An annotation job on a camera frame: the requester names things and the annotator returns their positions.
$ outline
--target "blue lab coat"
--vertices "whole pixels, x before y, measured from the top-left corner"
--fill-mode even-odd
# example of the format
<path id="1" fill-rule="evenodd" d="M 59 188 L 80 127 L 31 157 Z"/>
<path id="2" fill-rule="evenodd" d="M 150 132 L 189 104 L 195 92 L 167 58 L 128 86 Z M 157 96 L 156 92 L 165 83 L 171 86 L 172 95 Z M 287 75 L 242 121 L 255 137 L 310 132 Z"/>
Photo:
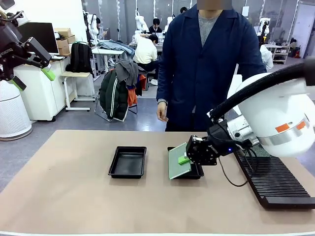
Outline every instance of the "blue lab coat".
<path id="1" fill-rule="evenodd" d="M 206 114 L 226 100 L 236 64 L 243 80 L 266 72 L 258 38 L 248 20 L 234 9 L 218 17 L 202 47 L 198 9 L 170 24 L 159 64 L 157 100 L 168 102 L 169 121 L 183 128 L 206 130 Z"/>

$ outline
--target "black backpack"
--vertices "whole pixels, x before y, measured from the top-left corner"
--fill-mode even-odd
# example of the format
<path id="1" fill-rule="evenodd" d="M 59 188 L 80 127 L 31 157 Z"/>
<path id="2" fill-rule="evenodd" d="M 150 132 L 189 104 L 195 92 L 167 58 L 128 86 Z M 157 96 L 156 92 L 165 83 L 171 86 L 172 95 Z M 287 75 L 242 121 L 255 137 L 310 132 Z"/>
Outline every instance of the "black backpack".
<path id="1" fill-rule="evenodd" d="M 72 44 L 71 48 L 71 62 L 65 68 L 70 72 L 90 72 L 93 75 L 91 67 L 92 50 L 87 44 L 82 42 Z"/>

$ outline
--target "black ribbed tray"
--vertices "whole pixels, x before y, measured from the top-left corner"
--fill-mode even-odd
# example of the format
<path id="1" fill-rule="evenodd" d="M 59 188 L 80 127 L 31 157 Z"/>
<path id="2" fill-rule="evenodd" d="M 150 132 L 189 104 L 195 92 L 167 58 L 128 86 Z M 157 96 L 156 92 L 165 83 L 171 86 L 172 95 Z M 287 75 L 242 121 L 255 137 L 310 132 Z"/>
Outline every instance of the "black ribbed tray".
<path id="1" fill-rule="evenodd" d="M 249 163 L 251 159 L 240 151 L 235 151 L 234 154 L 259 203 L 264 208 L 315 209 L 315 198 L 310 197 L 278 157 L 258 157 L 258 168 L 252 176 L 245 158 Z"/>

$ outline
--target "square black tray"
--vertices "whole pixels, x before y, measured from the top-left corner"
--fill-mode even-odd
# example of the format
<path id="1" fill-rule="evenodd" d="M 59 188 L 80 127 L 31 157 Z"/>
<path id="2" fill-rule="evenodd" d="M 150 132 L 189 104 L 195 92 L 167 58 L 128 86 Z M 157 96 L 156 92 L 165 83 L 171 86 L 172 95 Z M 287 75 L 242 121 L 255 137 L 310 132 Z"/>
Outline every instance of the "square black tray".
<path id="1" fill-rule="evenodd" d="M 168 147 L 167 150 L 170 151 L 175 147 Z M 178 176 L 175 179 L 200 179 L 200 177 L 205 176 L 203 173 L 202 166 L 197 165 L 196 163 L 190 164 L 191 165 L 191 171 L 183 174 L 181 176 Z"/>
<path id="2" fill-rule="evenodd" d="M 146 147 L 117 147 L 108 175 L 112 178 L 141 178 Z"/>

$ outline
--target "blue jacket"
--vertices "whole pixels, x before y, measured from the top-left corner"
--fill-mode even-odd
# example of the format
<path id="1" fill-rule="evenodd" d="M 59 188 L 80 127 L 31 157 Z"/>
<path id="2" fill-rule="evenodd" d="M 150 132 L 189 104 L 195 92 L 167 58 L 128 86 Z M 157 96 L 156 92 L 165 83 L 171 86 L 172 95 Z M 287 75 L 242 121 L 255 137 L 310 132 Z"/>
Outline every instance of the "blue jacket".
<path id="1" fill-rule="evenodd" d="M 168 101 L 169 121 L 207 128 L 206 114 L 226 100 L 236 64 L 243 80 L 266 72 L 254 28 L 235 10 L 224 10 L 201 44 L 198 10 L 177 16 L 170 24 L 159 63 L 157 100 Z"/>

